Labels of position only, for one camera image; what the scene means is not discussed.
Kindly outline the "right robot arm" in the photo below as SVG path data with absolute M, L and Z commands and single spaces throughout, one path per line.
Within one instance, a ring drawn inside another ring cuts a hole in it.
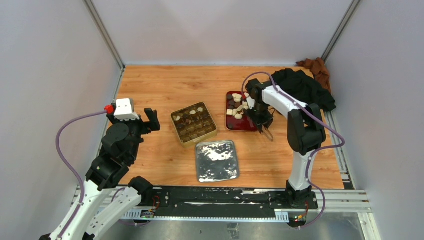
M 311 154 L 326 140 L 320 107 L 297 100 L 271 81 L 261 83 L 255 78 L 248 81 L 245 89 L 249 95 L 245 114 L 260 133 L 265 133 L 271 141 L 274 139 L 269 133 L 274 122 L 270 107 L 287 120 L 287 141 L 293 150 L 293 165 L 286 182 L 285 201 L 290 208 L 298 209 L 312 190 L 308 175 L 315 158 Z

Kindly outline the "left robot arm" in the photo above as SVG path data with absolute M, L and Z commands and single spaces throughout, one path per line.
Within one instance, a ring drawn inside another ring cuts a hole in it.
M 161 129 L 156 110 L 144 109 L 148 121 L 143 121 L 133 110 L 119 110 L 118 105 L 110 104 L 102 111 L 71 119 L 58 130 L 55 138 L 56 150 L 63 163 L 77 178 L 80 194 L 59 226 L 52 233 L 42 235 L 40 239 L 100 240 L 130 209 L 137 205 L 146 207 L 152 203 L 153 185 L 138 176 L 123 189 L 121 196 L 103 211 L 98 211 L 129 172 L 130 166 L 135 163 L 139 146 L 144 142 L 142 136 Z M 98 156 L 93 160 L 85 178 L 82 178 L 63 155 L 60 137 L 70 124 L 99 115 L 106 115 L 112 125 L 101 139 Z

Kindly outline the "metal tongs black tips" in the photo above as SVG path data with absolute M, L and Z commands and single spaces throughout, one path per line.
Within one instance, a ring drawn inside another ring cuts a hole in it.
M 270 140 L 271 142 L 273 142 L 274 141 L 274 136 L 272 135 L 272 133 L 269 131 L 269 129 L 268 128 L 264 128 L 263 129 L 263 134 L 265 135 L 265 137 L 268 139 L 268 140 Z

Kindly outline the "gold chocolate tin box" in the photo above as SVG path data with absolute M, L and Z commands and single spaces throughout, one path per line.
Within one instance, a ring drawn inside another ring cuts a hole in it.
M 200 107 L 203 108 L 203 112 L 198 111 Z M 190 111 L 196 111 L 196 114 L 191 115 Z M 183 118 L 183 114 L 188 114 L 189 117 Z M 181 117 L 179 121 L 175 121 L 177 116 Z M 184 148 L 195 146 L 218 135 L 217 125 L 204 102 L 174 111 L 170 117 L 178 140 Z

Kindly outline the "red chocolate tray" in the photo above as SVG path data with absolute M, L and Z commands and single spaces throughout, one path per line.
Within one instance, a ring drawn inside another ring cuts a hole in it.
M 225 97 L 225 126 L 229 131 L 256 132 L 257 127 L 247 116 L 248 93 L 229 91 Z

